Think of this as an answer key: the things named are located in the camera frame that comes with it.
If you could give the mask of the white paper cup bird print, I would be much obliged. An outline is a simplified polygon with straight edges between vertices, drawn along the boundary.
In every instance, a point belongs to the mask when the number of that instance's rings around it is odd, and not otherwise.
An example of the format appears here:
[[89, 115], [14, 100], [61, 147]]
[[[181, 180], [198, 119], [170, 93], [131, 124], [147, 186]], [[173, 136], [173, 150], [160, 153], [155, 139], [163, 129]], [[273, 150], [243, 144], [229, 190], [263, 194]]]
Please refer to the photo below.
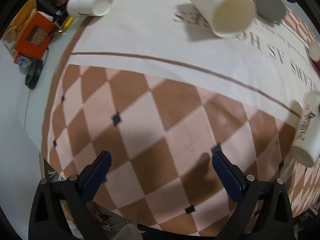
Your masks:
[[302, 165], [313, 167], [319, 159], [319, 93], [308, 92], [290, 152]]

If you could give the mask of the white paper cup lying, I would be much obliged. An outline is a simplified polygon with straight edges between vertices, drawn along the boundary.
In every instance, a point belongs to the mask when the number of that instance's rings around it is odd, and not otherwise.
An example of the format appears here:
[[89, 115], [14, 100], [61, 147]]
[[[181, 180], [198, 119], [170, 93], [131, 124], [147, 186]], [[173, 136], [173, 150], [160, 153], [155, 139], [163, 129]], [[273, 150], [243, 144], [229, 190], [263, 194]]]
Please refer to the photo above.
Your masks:
[[232, 37], [246, 30], [256, 13], [252, 0], [189, 0], [218, 37]]

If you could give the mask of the small white paper cup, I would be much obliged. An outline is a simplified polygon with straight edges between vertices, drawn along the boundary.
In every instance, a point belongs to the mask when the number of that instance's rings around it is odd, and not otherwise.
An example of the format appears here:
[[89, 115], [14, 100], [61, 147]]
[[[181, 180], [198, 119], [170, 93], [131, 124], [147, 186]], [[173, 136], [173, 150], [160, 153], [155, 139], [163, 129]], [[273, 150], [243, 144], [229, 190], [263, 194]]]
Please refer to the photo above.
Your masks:
[[68, 0], [66, 10], [72, 17], [101, 17], [110, 11], [113, 0]]

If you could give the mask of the checkered printed tablecloth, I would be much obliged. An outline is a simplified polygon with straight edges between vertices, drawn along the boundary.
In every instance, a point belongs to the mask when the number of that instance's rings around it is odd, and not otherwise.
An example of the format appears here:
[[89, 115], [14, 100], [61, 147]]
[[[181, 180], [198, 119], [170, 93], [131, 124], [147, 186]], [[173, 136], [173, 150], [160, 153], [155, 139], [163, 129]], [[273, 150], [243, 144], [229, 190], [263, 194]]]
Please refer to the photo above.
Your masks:
[[319, 91], [307, 50], [314, 39], [291, 10], [281, 23], [256, 17], [224, 39], [189, 0], [114, 0], [56, 69], [41, 152], [67, 178], [108, 151], [98, 204], [210, 236], [236, 207], [211, 165], [220, 144], [244, 173], [281, 178], [300, 215], [319, 197], [319, 165], [289, 156], [304, 95]]

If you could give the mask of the orange box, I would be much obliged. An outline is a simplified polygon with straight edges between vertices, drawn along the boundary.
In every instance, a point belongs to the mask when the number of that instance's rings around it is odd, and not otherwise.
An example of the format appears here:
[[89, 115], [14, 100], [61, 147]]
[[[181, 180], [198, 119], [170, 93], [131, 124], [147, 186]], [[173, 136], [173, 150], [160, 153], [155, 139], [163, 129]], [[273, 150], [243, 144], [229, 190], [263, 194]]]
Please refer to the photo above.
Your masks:
[[25, 56], [42, 59], [52, 40], [52, 34], [57, 30], [56, 24], [35, 12], [17, 39], [14, 49]]

